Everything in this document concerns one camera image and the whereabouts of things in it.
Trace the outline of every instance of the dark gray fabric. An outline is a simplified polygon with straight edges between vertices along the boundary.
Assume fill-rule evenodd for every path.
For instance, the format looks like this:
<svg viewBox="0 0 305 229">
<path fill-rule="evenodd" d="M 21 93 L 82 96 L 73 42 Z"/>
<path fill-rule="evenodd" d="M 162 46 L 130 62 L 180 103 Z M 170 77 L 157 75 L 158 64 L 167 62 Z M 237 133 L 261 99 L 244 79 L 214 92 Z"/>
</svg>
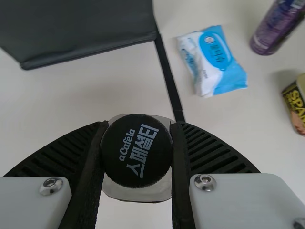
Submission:
<svg viewBox="0 0 305 229">
<path fill-rule="evenodd" d="M 152 0 L 0 0 L 0 47 L 23 69 L 156 36 Z"/>
</svg>

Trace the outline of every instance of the wet wipes package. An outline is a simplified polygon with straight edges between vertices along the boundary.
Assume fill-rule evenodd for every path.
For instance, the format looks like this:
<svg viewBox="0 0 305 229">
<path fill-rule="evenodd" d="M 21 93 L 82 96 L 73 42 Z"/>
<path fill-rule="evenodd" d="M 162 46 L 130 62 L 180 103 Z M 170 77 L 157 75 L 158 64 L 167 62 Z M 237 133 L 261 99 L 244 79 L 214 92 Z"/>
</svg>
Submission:
<svg viewBox="0 0 305 229">
<path fill-rule="evenodd" d="M 247 74 L 232 56 L 220 25 L 177 40 L 181 56 L 193 75 L 197 95 L 208 98 L 247 88 Z"/>
</svg>

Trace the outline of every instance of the metal screw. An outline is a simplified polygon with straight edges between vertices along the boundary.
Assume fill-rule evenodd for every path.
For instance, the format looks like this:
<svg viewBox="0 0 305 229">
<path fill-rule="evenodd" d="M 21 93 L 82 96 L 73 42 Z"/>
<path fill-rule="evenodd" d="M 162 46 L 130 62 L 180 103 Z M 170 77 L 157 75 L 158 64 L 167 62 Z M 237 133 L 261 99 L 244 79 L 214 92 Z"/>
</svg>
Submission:
<svg viewBox="0 0 305 229">
<path fill-rule="evenodd" d="M 43 196 L 52 195 L 60 190 L 63 180 L 58 177 L 52 177 L 44 181 L 40 186 L 39 193 Z"/>
<path fill-rule="evenodd" d="M 216 188 L 216 180 L 207 174 L 200 174 L 195 178 L 195 185 L 203 191 L 211 192 Z"/>
<path fill-rule="evenodd" d="M 305 229 L 305 218 L 296 218 L 294 220 L 294 229 Z"/>
</svg>

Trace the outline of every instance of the black bottle cap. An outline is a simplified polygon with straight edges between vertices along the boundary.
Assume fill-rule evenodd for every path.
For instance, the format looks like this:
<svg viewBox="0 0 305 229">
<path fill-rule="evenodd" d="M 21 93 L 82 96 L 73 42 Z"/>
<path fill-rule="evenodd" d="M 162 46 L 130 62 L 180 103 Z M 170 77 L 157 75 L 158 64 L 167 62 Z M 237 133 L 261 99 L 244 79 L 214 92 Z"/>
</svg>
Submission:
<svg viewBox="0 0 305 229">
<path fill-rule="evenodd" d="M 157 119 L 131 114 L 116 120 L 101 141 L 106 174 L 124 187 L 147 187 L 158 182 L 172 162 L 173 142 Z"/>
</svg>

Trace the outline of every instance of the purple can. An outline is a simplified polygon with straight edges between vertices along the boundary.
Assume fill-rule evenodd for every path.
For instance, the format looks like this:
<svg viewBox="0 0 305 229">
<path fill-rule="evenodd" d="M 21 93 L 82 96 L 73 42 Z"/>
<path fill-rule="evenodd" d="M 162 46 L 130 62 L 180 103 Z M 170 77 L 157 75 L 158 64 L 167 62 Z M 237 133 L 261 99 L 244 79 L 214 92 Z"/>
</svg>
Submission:
<svg viewBox="0 0 305 229">
<path fill-rule="evenodd" d="M 277 0 L 253 35 L 250 46 L 259 55 L 272 55 L 305 18 L 305 0 Z"/>
</svg>

